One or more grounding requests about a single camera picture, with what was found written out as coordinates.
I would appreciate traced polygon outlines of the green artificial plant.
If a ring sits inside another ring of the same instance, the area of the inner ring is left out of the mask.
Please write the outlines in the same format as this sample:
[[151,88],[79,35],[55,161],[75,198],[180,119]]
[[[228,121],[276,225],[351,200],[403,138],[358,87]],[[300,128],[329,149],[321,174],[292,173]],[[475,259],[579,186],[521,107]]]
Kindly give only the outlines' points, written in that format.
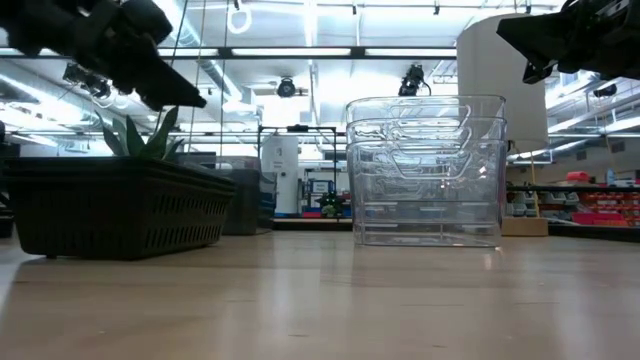
[[158,129],[145,141],[133,120],[127,116],[126,123],[115,120],[111,125],[97,113],[105,143],[117,157],[140,157],[170,160],[182,145],[183,139],[170,140],[169,135],[178,119],[178,107],[168,110]]

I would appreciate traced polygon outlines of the white cylindrical tank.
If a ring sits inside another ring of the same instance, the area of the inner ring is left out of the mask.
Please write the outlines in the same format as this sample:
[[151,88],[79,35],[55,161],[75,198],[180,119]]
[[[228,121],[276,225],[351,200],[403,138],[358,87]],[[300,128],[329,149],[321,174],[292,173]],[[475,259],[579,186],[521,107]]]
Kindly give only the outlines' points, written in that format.
[[294,136],[273,135],[261,146],[262,170],[276,175],[276,214],[298,212],[299,145]]

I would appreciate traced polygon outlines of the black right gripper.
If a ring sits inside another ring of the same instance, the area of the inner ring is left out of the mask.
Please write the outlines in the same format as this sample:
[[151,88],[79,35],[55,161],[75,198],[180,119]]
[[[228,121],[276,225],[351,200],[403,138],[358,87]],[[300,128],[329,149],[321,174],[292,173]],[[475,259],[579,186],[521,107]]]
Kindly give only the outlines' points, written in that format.
[[545,80],[558,62],[563,72],[640,78],[640,0],[566,0],[558,13],[504,18],[496,33],[526,59],[524,83]]

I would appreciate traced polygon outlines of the shelf with red bins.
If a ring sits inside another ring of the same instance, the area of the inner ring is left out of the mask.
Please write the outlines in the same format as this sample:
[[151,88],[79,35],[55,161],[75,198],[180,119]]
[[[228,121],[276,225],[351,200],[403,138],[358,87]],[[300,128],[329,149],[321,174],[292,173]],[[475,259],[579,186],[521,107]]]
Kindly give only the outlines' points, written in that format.
[[537,192],[539,218],[548,220],[551,236],[640,244],[640,177],[609,172],[599,182],[578,171],[556,183],[509,181],[506,190],[507,217],[535,217],[530,191]]

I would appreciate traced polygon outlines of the grey translucent plastic bin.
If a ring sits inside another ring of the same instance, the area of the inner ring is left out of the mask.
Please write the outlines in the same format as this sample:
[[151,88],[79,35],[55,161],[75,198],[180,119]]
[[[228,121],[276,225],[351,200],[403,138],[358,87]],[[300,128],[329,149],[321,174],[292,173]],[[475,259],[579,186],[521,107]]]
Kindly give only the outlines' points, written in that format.
[[198,165],[207,169],[220,170],[261,170],[261,162],[258,157],[253,156],[217,156],[204,153],[179,154],[176,156],[178,164]]
[[249,236],[271,231],[276,208],[276,174],[256,169],[233,169],[222,170],[222,176],[236,185],[223,234]]

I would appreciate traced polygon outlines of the black aluminium rig frame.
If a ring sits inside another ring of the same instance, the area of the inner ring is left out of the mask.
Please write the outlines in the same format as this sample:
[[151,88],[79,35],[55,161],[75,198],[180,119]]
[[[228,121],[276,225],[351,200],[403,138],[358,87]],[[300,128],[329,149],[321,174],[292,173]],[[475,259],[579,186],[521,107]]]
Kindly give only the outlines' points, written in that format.
[[351,231],[352,220],[341,218],[277,218],[273,229],[278,231]]

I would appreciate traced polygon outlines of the thin lamp stem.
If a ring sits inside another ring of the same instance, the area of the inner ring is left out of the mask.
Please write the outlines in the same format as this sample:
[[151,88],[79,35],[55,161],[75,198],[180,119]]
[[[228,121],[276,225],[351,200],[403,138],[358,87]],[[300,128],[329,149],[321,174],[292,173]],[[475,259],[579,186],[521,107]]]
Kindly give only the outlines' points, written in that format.
[[[533,154],[533,151],[529,152],[529,165],[530,165],[530,175],[531,175],[531,182],[530,182],[530,186],[534,186],[536,185],[536,174],[535,174],[535,164],[534,164],[534,158],[535,155]],[[539,218],[540,217],[540,212],[539,212],[539,203],[538,203],[538,195],[537,192],[535,190],[531,190],[530,191],[534,200],[534,210],[535,210],[535,217]]]

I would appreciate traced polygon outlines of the linear pendant light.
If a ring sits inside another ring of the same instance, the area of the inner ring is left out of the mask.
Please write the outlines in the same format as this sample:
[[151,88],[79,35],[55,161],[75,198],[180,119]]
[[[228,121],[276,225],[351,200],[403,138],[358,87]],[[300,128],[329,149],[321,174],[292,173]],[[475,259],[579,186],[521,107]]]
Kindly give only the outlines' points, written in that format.
[[455,47],[202,47],[159,48],[163,59],[363,59],[455,60]]

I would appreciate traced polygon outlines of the small background plant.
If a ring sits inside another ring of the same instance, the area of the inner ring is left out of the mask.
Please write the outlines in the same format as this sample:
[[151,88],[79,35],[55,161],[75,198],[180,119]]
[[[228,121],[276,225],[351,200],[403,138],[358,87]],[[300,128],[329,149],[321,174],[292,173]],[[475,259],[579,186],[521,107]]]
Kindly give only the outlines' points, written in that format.
[[345,199],[335,192],[324,193],[316,202],[320,205],[323,217],[334,218],[343,215]]

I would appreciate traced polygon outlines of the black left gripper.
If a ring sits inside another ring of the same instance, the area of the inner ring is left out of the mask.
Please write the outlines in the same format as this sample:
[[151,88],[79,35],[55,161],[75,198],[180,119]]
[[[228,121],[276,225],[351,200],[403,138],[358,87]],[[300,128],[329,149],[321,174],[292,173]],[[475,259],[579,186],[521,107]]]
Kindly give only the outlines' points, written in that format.
[[173,31],[153,0],[77,0],[81,14],[74,59],[113,81],[123,93],[136,92],[154,111],[164,106],[206,105],[199,90],[165,63],[157,45]]

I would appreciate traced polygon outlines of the clear plastic bin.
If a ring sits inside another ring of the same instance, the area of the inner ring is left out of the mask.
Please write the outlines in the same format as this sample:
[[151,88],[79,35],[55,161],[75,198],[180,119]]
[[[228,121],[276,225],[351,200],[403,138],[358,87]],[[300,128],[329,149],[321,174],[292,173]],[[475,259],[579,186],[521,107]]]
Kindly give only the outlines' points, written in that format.
[[357,243],[497,245],[506,199],[505,142],[360,141],[348,146],[347,166]]
[[355,224],[489,228],[502,217],[506,122],[496,117],[366,119],[347,127]]
[[349,145],[360,141],[500,140],[504,98],[496,95],[376,97],[346,108]]

